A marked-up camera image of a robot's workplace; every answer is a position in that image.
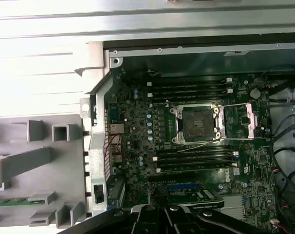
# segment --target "green circuit board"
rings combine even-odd
[[[226,138],[233,140],[218,141],[209,147],[231,147],[230,151],[238,152],[234,164],[220,162],[213,166],[177,166],[158,171],[158,164],[153,161],[157,151],[194,147],[194,145],[182,146],[172,142],[179,126],[177,126],[176,117],[170,113],[171,103],[155,104],[148,97],[149,90],[144,84],[125,84],[109,102],[109,125],[123,125],[123,131],[111,132],[111,135],[119,134],[120,140],[115,143],[117,145],[111,146],[110,154],[111,161],[114,162],[112,166],[116,167],[118,173],[126,176],[125,209],[130,209],[137,204],[147,204],[147,191],[155,184],[166,184],[166,186],[187,184],[186,187],[178,186],[171,191],[170,197],[173,203],[199,202],[202,191],[209,190],[224,198],[224,208],[221,210],[230,212],[227,207],[233,205],[241,211],[241,216],[236,218],[262,229],[271,228],[269,220],[276,215],[276,212],[271,193],[273,184],[269,182],[273,162],[269,152],[271,139],[269,97],[263,89],[266,80],[259,79],[253,74],[228,77],[231,78],[229,94],[206,103],[225,106]],[[257,99],[250,95],[253,89],[260,92]],[[239,140],[248,138],[249,134],[250,119],[244,103],[250,103],[254,115],[257,116],[255,137],[252,140]],[[209,113],[204,114],[203,120],[195,122],[200,128],[209,125],[206,121]],[[196,138],[196,140],[213,139],[210,135],[211,129],[203,129],[202,132],[209,136]],[[209,200],[216,200],[216,197],[209,196]],[[228,202],[231,198],[239,201],[231,204]]]
[[[27,198],[0,199],[0,207],[43,205],[44,201],[28,201]]]

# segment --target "capacitor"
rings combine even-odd
[[[254,99],[258,99],[259,97],[261,97],[261,92],[259,89],[253,89],[250,91],[250,97],[254,98]]]
[[[246,182],[242,182],[242,183],[241,183],[241,187],[242,187],[243,189],[246,189],[246,188],[248,187],[248,184],[247,184]]]

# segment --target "black cable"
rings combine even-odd
[[[291,132],[293,129],[295,129],[295,123],[293,125],[290,125],[285,130],[283,130],[280,134],[275,136],[275,138],[272,139],[272,144],[275,143],[277,140],[281,139],[284,135]]]
[[[295,71],[295,65],[292,65],[292,64],[283,64],[283,65],[279,65],[279,66],[276,66],[276,67],[272,67],[270,68],[269,70],[267,71],[264,71],[263,73],[261,73],[261,75],[259,76],[259,78],[263,77],[265,74],[267,74],[268,72],[272,71],[272,70],[275,70],[277,68],[281,68],[281,67],[290,67],[291,69],[293,69]]]
[[[270,71],[272,71],[272,70],[275,70],[275,69],[277,69],[277,68],[281,68],[281,67],[290,67],[291,69],[293,69],[293,70],[295,71],[295,65],[294,65],[294,64],[284,64],[284,65],[280,65],[280,66],[276,66],[276,67],[272,67],[272,68],[270,68],[269,70],[263,72],[263,73],[259,76],[259,78],[262,78],[262,77],[263,77],[265,74],[267,74],[268,72],[270,72]],[[283,83],[283,84],[281,84],[281,85],[275,86],[275,87],[273,87],[273,88],[271,88],[271,89],[269,90],[269,95],[271,96],[271,95],[277,94],[278,92],[280,92],[280,91],[282,91],[282,90],[284,90],[284,89],[286,89],[286,88],[288,88],[288,87],[290,87],[290,86],[292,86],[292,85],[294,85],[294,84],[295,84],[295,79],[292,79],[292,80],[290,80],[290,81],[288,81],[288,82],[286,82],[286,83]]]
[[[274,102],[274,103],[284,103],[284,104],[294,104],[295,105],[295,101],[294,100],[290,100],[287,101],[286,99],[269,99],[270,102]]]
[[[283,209],[282,209],[281,206],[280,206],[280,203],[279,203],[279,199],[278,199],[277,194],[275,194],[275,200],[276,200],[276,206],[277,206],[277,209],[278,209],[279,213],[280,213],[280,214],[284,217],[284,219],[286,220],[286,222],[287,222],[287,224],[288,224],[288,226],[289,226],[289,228],[290,228],[290,230],[291,230],[291,233],[294,233],[294,231],[293,231],[293,227],[292,227],[292,225],[291,225],[289,219],[287,218],[287,216],[285,215]]]
[[[286,117],[280,122],[280,124],[277,126],[277,128],[276,128],[276,130],[275,130],[275,132],[274,132],[274,135],[276,135],[276,134],[278,133],[278,131],[279,131],[279,129],[281,128],[281,126],[283,125],[283,123],[284,123],[286,120],[288,120],[289,118],[291,118],[291,117],[295,117],[295,114],[293,114],[293,115],[289,115],[289,116],[286,116]]]
[[[295,189],[295,184],[288,178],[288,176],[283,172],[282,168],[280,167],[277,159],[276,159],[276,154],[284,151],[284,150],[295,150],[294,147],[290,147],[290,148],[281,148],[281,149],[278,149],[274,152],[274,148],[273,148],[273,143],[270,144],[270,152],[272,154],[272,159],[273,159],[273,162],[275,163],[276,167],[278,168],[279,170],[279,173],[281,173],[281,175],[288,181],[288,183]]]
[[[294,172],[291,172],[291,173],[288,175],[288,178],[289,178],[290,180],[292,180],[292,179],[294,178],[294,176],[295,176],[295,171],[294,171]],[[283,195],[283,193],[284,193],[285,190],[287,189],[288,185],[289,185],[289,182],[286,181],[284,187],[283,187],[283,188],[279,191],[279,193],[278,193],[280,196]]]

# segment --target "cable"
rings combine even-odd
[[[283,125],[283,123],[284,123],[286,120],[288,120],[289,118],[291,118],[291,117],[295,117],[295,114],[293,114],[293,115],[289,115],[289,116],[285,117],[285,118],[280,122],[280,124],[277,126],[277,128],[276,128],[276,130],[275,130],[275,132],[274,132],[274,135],[276,135],[276,134],[278,133],[278,131],[279,131],[279,129],[281,128],[281,126]]]
[[[279,225],[278,223],[276,223],[275,225],[281,228],[285,233],[290,234],[290,232],[287,231],[286,228],[284,228],[283,226]]]
[[[194,149],[200,148],[200,147],[205,146],[205,145],[209,145],[209,144],[212,144],[212,143],[216,143],[216,142],[218,142],[218,141],[220,141],[220,140],[219,140],[219,139],[217,139],[217,140],[212,140],[212,141],[209,141],[209,142],[207,142],[207,143],[205,143],[205,144],[202,144],[202,145],[199,145],[199,146],[195,146],[195,147],[193,147],[193,148],[188,148],[188,149],[185,149],[185,150],[179,150],[179,151],[177,151],[177,152],[178,152],[178,153],[181,153],[181,152],[185,152],[185,151],[189,151],[189,150],[194,150]]]
[[[290,100],[288,101],[287,99],[269,99],[270,102],[275,102],[275,103],[285,103],[285,104],[294,104],[295,105],[295,101],[294,100]]]
[[[280,134],[278,134],[277,136],[275,136],[272,139],[272,143],[275,143],[276,141],[278,141],[279,139],[281,139],[284,135],[286,135],[287,133],[291,132],[293,129],[295,129],[295,124],[287,127],[285,130],[283,130]]]
[[[289,178],[290,180],[292,180],[294,176],[295,176],[295,171],[294,171],[294,172],[291,172],[291,173],[288,175],[288,178]],[[287,180],[286,183],[285,183],[285,185],[284,185],[284,187],[283,187],[283,188],[279,191],[279,193],[278,193],[280,196],[282,196],[282,194],[285,192],[285,190],[287,189],[288,185],[289,185],[289,182],[288,182],[288,180]]]
[[[270,152],[272,154],[272,159],[273,162],[275,163],[276,167],[278,168],[278,171],[282,174],[282,176],[288,181],[289,184],[291,184],[291,186],[295,189],[295,184],[288,178],[288,176],[283,172],[283,170],[281,169],[277,159],[276,159],[276,154],[280,153],[281,151],[284,150],[291,150],[291,148],[281,148],[278,149],[274,152],[274,148],[273,148],[273,143],[270,144]]]
[[[292,64],[283,64],[283,65],[279,65],[279,66],[276,66],[276,67],[272,67],[270,68],[269,70],[267,71],[264,71],[263,73],[261,73],[261,75],[259,76],[259,78],[262,78],[265,74],[267,74],[268,72],[272,71],[272,70],[275,70],[277,68],[281,68],[281,67],[290,67],[292,68],[294,71],[295,71],[295,65],[292,65]]]
[[[272,68],[270,68],[269,70],[263,72],[263,73],[259,76],[259,78],[262,78],[262,77],[263,77],[265,74],[267,74],[268,72],[270,72],[270,71],[272,71],[272,70],[275,70],[275,69],[277,69],[277,68],[280,68],[280,67],[290,67],[290,68],[292,68],[292,69],[295,71],[295,65],[292,65],[292,64],[284,64],[284,65],[280,65],[280,66],[276,66],[276,67],[272,67]],[[269,90],[269,95],[271,96],[271,95],[277,94],[278,92],[280,92],[280,91],[286,89],[287,87],[292,86],[293,84],[295,84],[295,79],[292,79],[292,80],[290,80],[290,81],[288,81],[288,82],[286,82],[286,83],[283,83],[283,84],[281,84],[281,85],[275,86],[274,88],[271,88],[271,89]]]

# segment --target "pcie slot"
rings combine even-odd
[[[175,174],[165,174],[165,175],[153,175],[147,178],[149,183],[162,182],[162,181],[178,181],[181,183],[195,181],[196,174],[193,172],[189,173],[175,173]]]

